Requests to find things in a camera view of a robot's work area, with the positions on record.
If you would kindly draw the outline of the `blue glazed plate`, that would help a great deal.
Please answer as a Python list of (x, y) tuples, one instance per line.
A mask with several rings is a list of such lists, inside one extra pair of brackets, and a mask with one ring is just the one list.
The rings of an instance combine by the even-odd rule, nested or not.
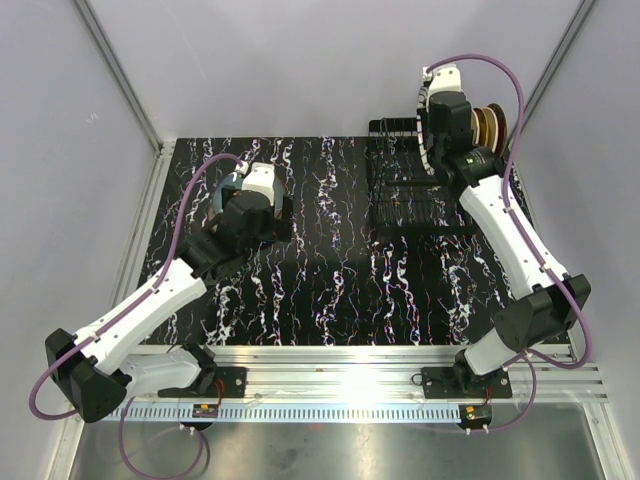
[[(273, 207), (274, 215), (277, 217), (282, 208), (282, 200), (285, 197), (284, 186), (277, 176), (275, 177), (274, 187), (275, 205)], [(207, 208), (206, 218), (208, 220), (212, 220), (216, 215), (221, 214), (228, 201), (240, 191), (240, 179), (234, 174), (234, 172), (226, 176), (215, 188), (213, 200)]]

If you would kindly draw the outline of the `red floral plate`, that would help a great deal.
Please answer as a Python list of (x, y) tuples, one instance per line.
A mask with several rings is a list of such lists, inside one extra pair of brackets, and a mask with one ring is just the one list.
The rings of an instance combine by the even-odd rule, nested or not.
[(505, 149), (507, 138), (507, 119), (502, 107), (497, 103), (491, 103), (488, 108), (493, 112), (492, 126), (493, 126), (493, 140), (492, 150), (500, 157)]

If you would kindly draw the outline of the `amber patterned glass plate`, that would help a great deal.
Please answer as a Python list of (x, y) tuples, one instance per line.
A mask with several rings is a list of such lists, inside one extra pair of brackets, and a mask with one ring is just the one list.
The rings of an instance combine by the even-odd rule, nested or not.
[(489, 107), (474, 108), (475, 143), (494, 151), (497, 144), (497, 117)]

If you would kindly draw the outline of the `black white striped plate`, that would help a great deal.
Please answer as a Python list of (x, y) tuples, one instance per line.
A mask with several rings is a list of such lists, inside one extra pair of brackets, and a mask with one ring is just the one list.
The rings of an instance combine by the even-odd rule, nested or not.
[(417, 97), (416, 109), (416, 128), (418, 138), (418, 149), (420, 159), (424, 170), (428, 175), (434, 175), (435, 170), (431, 167), (428, 160), (428, 107), (427, 107), (428, 88), (423, 85), (420, 87)]

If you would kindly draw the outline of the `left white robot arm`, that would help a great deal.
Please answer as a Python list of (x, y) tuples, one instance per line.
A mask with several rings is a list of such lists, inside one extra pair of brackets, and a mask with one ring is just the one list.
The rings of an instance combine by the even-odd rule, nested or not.
[(58, 329), (45, 341), (50, 376), (87, 423), (124, 400), (166, 390), (203, 397), (215, 385), (214, 353), (188, 343), (168, 353), (136, 355), (134, 348), (181, 308), (236, 275), (251, 258), (292, 237), (294, 199), (270, 200), (255, 191), (231, 195), (221, 213), (189, 235), (169, 263), (121, 304), (90, 325)]

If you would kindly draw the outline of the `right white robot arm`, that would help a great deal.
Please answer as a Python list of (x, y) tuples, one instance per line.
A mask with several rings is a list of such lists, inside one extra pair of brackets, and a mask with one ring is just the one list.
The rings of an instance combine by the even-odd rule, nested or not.
[(428, 160), (489, 241), (514, 301), (493, 315), (488, 333), (456, 355), (452, 382), (465, 397), (484, 391), (510, 361), (569, 330), (591, 293), (586, 277), (570, 275), (544, 246), (512, 196), (501, 159), (475, 144), (471, 116), (461, 92), (430, 96)]

